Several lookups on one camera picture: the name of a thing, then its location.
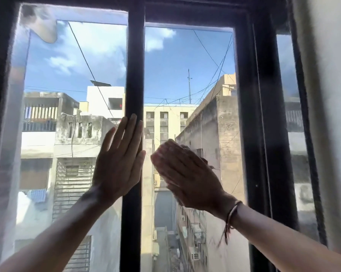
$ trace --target blue sky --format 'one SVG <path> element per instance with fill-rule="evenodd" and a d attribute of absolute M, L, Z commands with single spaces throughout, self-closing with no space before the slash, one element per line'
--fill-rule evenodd
<path fill-rule="evenodd" d="M 126 26 L 79 22 L 71 22 L 71 26 L 95 79 L 113 86 L 125 86 Z M 25 88 L 27 91 L 61 91 L 77 101 L 85 101 L 91 73 L 68 23 L 59 21 L 57 29 L 58 40 L 54 44 L 45 43 L 32 32 Z M 220 64 L 232 33 L 205 30 L 196 30 L 196 33 L 214 61 Z M 297 86 L 290 37 L 278 36 L 278 48 L 283 86 L 286 94 L 293 95 Z M 192 78 L 191 93 L 216 81 L 219 74 L 234 73 L 233 43 L 227 51 L 223 71 L 219 73 L 217 68 L 192 29 L 146 28 L 146 103 L 186 97 L 188 69 Z M 193 95 L 192 103 L 198 102 L 202 93 Z"/>

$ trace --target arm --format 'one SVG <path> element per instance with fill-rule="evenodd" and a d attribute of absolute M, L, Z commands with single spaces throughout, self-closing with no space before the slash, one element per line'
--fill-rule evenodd
<path fill-rule="evenodd" d="M 169 140 L 151 159 L 181 205 L 227 219 L 236 198 L 192 151 Z M 243 204 L 230 223 L 282 272 L 341 272 L 341 255 Z"/>
<path fill-rule="evenodd" d="M 136 127 L 136 116 L 129 122 L 124 117 L 115 131 L 105 136 L 92 187 L 30 245 L 4 261 L 0 272 L 62 272 L 96 220 L 139 181 L 145 157 L 145 151 L 137 154 L 143 124 Z"/>

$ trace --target air conditioner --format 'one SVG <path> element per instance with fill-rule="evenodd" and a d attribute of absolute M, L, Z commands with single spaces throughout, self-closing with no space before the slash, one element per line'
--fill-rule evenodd
<path fill-rule="evenodd" d="M 189 247 L 189 253 L 191 255 L 192 261 L 197 261 L 201 259 L 201 254 L 197 248 Z"/>

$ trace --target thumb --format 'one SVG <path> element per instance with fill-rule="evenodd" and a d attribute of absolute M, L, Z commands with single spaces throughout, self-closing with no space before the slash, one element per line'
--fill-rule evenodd
<path fill-rule="evenodd" d="M 139 182 L 141 168 L 143 167 L 145 157 L 146 157 L 145 150 L 141 150 L 136 156 L 134 163 L 133 163 L 133 167 L 131 168 L 131 172 L 130 172 L 129 183 L 131 187 L 129 187 L 129 189 L 131 189 L 136 183 Z"/>

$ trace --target window frame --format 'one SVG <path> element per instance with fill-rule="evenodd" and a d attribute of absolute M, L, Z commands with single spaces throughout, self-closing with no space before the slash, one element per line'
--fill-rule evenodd
<path fill-rule="evenodd" d="M 16 147 L 13 141 L 22 126 L 16 118 L 5 113 L 9 105 L 12 105 L 10 114 L 21 111 L 21 103 L 17 100 L 22 98 L 23 91 L 13 93 L 6 84 L 5 75 L 19 2 L 127 11 L 125 112 L 126 116 L 137 114 L 138 120 L 143 118 L 146 22 L 235 28 L 237 94 L 248 205 L 298 229 L 276 33 L 268 8 L 260 8 L 260 4 L 248 0 L 0 0 L 0 164 L 14 163 L 15 154 L 11 149 Z M 299 81 L 298 85 L 299 91 L 303 92 L 301 104 L 305 106 L 305 87 Z M 305 132 L 309 132 L 305 112 L 303 122 Z M 310 144 L 307 140 L 308 156 L 313 155 Z M 123 197 L 121 237 L 120 271 L 140 271 L 141 181 Z M 275 271 L 253 246 L 250 246 L 250 263 L 253 272 Z"/>

